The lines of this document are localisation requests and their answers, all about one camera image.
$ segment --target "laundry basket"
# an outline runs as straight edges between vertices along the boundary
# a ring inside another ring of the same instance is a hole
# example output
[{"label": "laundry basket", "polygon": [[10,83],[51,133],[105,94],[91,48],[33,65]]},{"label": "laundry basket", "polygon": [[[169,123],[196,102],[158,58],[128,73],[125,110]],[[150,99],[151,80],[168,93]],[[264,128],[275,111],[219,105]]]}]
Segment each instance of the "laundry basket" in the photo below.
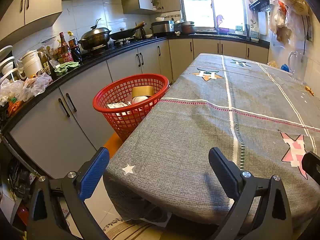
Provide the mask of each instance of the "laundry basket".
[{"label": "laundry basket", "polygon": [[[107,104],[124,102],[133,87],[152,86],[154,95],[140,103],[120,108],[108,108]],[[104,87],[94,97],[92,105],[95,110],[103,113],[112,128],[122,141],[125,141],[155,104],[169,88],[169,81],[163,75],[138,74],[122,78]]]}]

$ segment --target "gray tablecloth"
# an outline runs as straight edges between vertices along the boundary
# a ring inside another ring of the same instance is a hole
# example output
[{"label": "gray tablecloth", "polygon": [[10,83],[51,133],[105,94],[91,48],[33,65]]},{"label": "gray tablecloth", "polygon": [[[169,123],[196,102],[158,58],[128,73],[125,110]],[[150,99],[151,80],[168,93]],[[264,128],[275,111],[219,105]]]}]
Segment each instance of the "gray tablecloth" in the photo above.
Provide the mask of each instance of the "gray tablecloth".
[{"label": "gray tablecloth", "polygon": [[232,202],[208,162],[218,147],[256,177],[279,175],[297,226],[320,203],[319,185],[301,167],[320,147],[319,107],[289,73],[200,54],[112,157],[107,192],[126,219],[164,221],[166,210],[219,224]]}]

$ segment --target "white star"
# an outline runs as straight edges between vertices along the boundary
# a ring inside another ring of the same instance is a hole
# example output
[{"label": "white star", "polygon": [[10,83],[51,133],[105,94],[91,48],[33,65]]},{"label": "white star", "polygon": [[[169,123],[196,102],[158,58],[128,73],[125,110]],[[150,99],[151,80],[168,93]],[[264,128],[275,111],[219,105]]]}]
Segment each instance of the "white star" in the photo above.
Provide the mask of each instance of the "white star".
[{"label": "white star", "polygon": [[134,167],[134,166],[130,166],[130,165],[127,163],[127,166],[124,167],[124,168],[122,168],[122,170],[124,170],[125,175],[128,174],[128,173],[132,173],[132,174],[133,174],[133,171],[132,171],[133,167]]}]

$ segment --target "black countertop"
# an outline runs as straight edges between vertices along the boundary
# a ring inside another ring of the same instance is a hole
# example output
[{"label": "black countertop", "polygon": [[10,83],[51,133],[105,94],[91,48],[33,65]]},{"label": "black countertop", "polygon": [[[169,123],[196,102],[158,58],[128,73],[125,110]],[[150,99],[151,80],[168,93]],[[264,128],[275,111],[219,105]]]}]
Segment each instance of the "black countertop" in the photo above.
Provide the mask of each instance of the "black countertop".
[{"label": "black countertop", "polygon": [[52,82],[45,91],[42,94],[37,95],[36,97],[30,98],[27,102],[24,102],[24,104],[9,118],[7,123],[2,127],[1,133],[5,135],[8,133],[21,119],[22,117],[30,111],[38,102],[40,102],[43,98],[45,98],[47,95],[49,95],[52,91],[56,90],[59,86],[61,86],[63,83],[67,82],[69,79],[75,77],[76,75],[80,74],[81,72],[107,60],[112,57],[115,57],[119,54],[122,54],[124,52],[127,52],[129,50],[151,44],[157,41],[163,41],[165,39],[185,39],[185,38],[201,38],[201,39],[218,39],[218,40],[227,40],[227,41],[237,41],[241,43],[247,43],[252,44],[255,46],[263,47],[263,48],[269,48],[270,43],[267,41],[260,40],[259,42],[253,42],[246,39],[242,39],[239,37],[230,37],[227,35],[212,35],[212,34],[192,34],[192,35],[179,35],[174,37],[164,37],[164,38],[150,38],[145,40],[138,40],[134,41],[129,44],[124,44],[121,46],[114,46],[113,44],[110,46],[109,49],[105,50],[104,52],[101,52],[99,54],[96,54],[94,56],[85,56],[82,64],[68,72],[67,74],[59,77],[57,80]]}]

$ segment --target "metal screw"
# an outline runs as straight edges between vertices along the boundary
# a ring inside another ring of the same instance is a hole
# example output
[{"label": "metal screw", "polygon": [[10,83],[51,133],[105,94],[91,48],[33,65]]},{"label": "metal screw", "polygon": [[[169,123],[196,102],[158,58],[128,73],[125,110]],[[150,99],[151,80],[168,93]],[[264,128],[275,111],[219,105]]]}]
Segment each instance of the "metal screw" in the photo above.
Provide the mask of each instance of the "metal screw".
[{"label": "metal screw", "polygon": [[274,179],[275,181],[281,180],[281,178],[280,178],[278,175],[273,175],[273,179]]},{"label": "metal screw", "polygon": [[248,172],[248,171],[242,172],[242,175],[243,175],[245,178],[250,178],[250,177],[251,177],[251,173]]},{"label": "metal screw", "polygon": [[45,176],[41,176],[38,180],[39,180],[40,182],[45,181]]},{"label": "metal screw", "polygon": [[72,179],[76,176],[76,173],[74,171],[71,171],[68,173],[68,178]]}]

